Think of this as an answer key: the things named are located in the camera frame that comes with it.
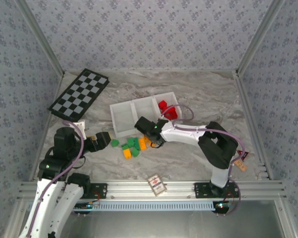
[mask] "toy block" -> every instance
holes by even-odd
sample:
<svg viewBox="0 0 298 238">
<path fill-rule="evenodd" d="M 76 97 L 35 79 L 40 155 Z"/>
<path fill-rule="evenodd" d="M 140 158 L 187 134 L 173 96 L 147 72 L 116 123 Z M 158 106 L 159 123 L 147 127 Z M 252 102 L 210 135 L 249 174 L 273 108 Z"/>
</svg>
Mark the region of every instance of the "toy block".
<svg viewBox="0 0 298 238">
<path fill-rule="evenodd" d="M 116 146 L 118 146 L 119 145 L 119 140 L 115 140 L 115 139 L 113 139 L 112 141 L 111 141 L 111 146 L 112 147 L 116 147 Z"/>
<path fill-rule="evenodd" d="M 140 150 L 140 145 L 139 145 L 138 137 L 135 138 L 134 142 L 135 142 L 135 148 L 136 148 L 137 150 Z"/>
<path fill-rule="evenodd" d="M 131 151 L 131 153 L 132 153 L 132 155 L 133 155 L 134 157 L 137 157 L 137 156 L 140 154 L 140 151 L 137 150 L 136 148 L 133 148 L 133 150 Z"/>
<path fill-rule="evenodd" d="M 135 146 L 135 140 L 134 138 L 130 137 L 130 138 L 127 138 L 127 144 L 129 146 L 129 148 L 132 148 Z"/>
<path fill-rule="evenodd" d="M 164 115 L 165 118 L 167 118 L 168 120 L 172 120 L 172 117 L 169 115 Z"/>
<path fill-rule="evenodd" d="M 124 156 L 125 156 L 126 160 L 131 158 L 130 149 L 124 150 Z"/>
<path fill-rule="evenodd" d="M 168 110 L 166 110 L 165 111 L 165 114 L 169 114 L 169 113 L 171 113 L 171 112 L 175 112 L 175 107 L 171 107 L 171 108 L 169 108 Z"/>
<path fill-rule="evenodd" d="M 165 100 L 158 103 L 160 110 L 164 110 L 167 107 L 167 102 Z"/>
<path fill-rule="evenodd" d="M 178 118 L 178 114 L 177 114 L 177 112 L 176 112 L 175 110 L 174 110 L 173 112 L 170 112 L 169 114 L 170 114 L 170 116 L 171 116 L 172 120 L 174 120 L 174 119 L 177 119 L 177 118 Z"/>
<path fill-rule="evenodd" d="M 122 148 L 123 150 L 127 150 L 127 149 L 129 149 L 129 146 L 128 146 L 127 144 L 123 144 L 123 145 L 121 146 L 121 148 Z"/>
<path fill-rule="evenodd" d="M 140 145 L 141 150 L 146 150 L 147 149 L 147 146 L 146 146 L 146 143 L 145 143 L 145 138 L 140 138 L 139 139 L 139 145 Z"/>
<path fill-rule="evenodd" d="M 148 143 L 148 144 L 150 144 L 150 143 L 151 143 L 151 141 L 149 140 L 149 138 L 148 138 L 148 137 L 144 136 L 144 139 L 145 139 L 145 143 Z"/>
<path fill-rule="evenodd" d="M 88 136 L 88 138 L 91 138 L 91 140 L 96 140 L 96 137 L 95 136 Z"/>
</svg>

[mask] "checkerboard pattern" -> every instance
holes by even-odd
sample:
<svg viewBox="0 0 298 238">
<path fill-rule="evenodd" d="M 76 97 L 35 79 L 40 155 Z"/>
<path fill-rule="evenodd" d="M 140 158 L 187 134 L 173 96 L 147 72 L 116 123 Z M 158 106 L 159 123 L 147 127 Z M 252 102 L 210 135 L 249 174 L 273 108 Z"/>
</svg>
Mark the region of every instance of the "checkerboard pattern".
<svg viewBox="0 0 298 238">
<path fill-rule="evenodd" d="M 84 69 L 49 110 L 62 119 L 77 122 L 108 83 L 108 77 Z"/>
</svg>

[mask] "wall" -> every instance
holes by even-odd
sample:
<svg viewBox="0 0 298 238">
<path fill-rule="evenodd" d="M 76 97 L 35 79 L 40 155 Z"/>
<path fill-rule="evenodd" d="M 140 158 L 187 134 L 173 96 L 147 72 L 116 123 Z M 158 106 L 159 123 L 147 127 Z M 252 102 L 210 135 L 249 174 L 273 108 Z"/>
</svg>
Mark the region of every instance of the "wall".
<svg viewBox="0 0 298 238">
<path fill-rule="evenodd" d="M 27 0 L 64 70 L 233 69 L 271 0 Z"/>
<path fill-rule="evenodd" d="M 14 1 L 0 1 L 0 237 L 29 173 L 59 79 Z"/>
<path fill-rule="evenodd" d="M 286 1 L 243 76 L 276 179 L 298 221 L 298 0 Z"/>
</svg>

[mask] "orange block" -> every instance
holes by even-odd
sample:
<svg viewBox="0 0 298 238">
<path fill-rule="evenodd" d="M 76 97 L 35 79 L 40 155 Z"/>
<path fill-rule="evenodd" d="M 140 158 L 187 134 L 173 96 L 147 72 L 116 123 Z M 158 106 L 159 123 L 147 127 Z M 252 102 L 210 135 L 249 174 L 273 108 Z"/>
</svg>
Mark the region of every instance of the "orange block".
<svg viewBox="0 0 298 238">
<path fill-rule="evenodd" d="M 130 149 L 126 149 L 126 150 L 124 150 L 124 156 L 125 156 L 126 160 L 128 160 L 128 159 L 131 158 L 131 152 L 130 152 Z"/>
<path fill-rule="evenodd" d="M 138 141 L 139 141 L 140 149 L 146 150 L 147 147 L 146 147 L 146 143 L 145 143 L 145 138 L 140 138 Z"/>
<path fill-rule="evenodd" d="M 146 137 L 146 136 L 145 136 L 145 137 L 144 137 L 144 139 L 145 139 L 145 143 L 146 143 L 146 144 L 148 144 L 148 145 L 149 145 L 149 147 L 151 147 L 151 146 L 152 146 L 152 147 L 154 147 L 154 146 L 155 146 L 155 144 L 154 144 L 154 143 L 152 143 L 152 142 L 149 140 L 149 138 L 148 138 L 148 137 Z"/>
<path fill-rule="evenodd" d="M 144 137 L 144 141 L 145 141 L 146 144 L 151 144 L 151 141 L 150 141 L 149 138 L 146 137 L 146 136 Z"/>
<path fill-rule="evenodd" d="M 91 140 L 96 140 L 95 136 L 88 136 L 88 138 L 91 138 Z"/>
<path fill-rule="evenodd" d="M 243 163 L 243 161 L 242 161 L 241 159 L 235 161 L 234 164 L 235 164 L 236 166 L 238 166 L 238 168 L 239 168 L 240 170 L 242 170 L 243 172 L 247 170 L 247 166 Z"/>
</svg>

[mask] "white plastic tray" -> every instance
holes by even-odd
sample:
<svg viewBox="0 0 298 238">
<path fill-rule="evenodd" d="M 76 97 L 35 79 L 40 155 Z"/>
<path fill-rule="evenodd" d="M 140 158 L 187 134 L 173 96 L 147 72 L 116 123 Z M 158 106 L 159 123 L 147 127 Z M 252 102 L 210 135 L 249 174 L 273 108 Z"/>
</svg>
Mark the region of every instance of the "white plastic tray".
<svg viewBox="0 0 298 238">
<path fill-rule="evenodd" d="M 162 100 L 165 100 L 168 106 L 178 104 L 174 92 L 170 92 L 110 105 L 110 113 L 116 137 L 120 138 L 137 134 L 138 131 L 134 126 L 141 116 L 150 121 L 157 122 L 161 115 L 158 103 Z M 181 109 L 179 107 L 175 109 L 178 118 L 181 119 Z"/>
</svg>

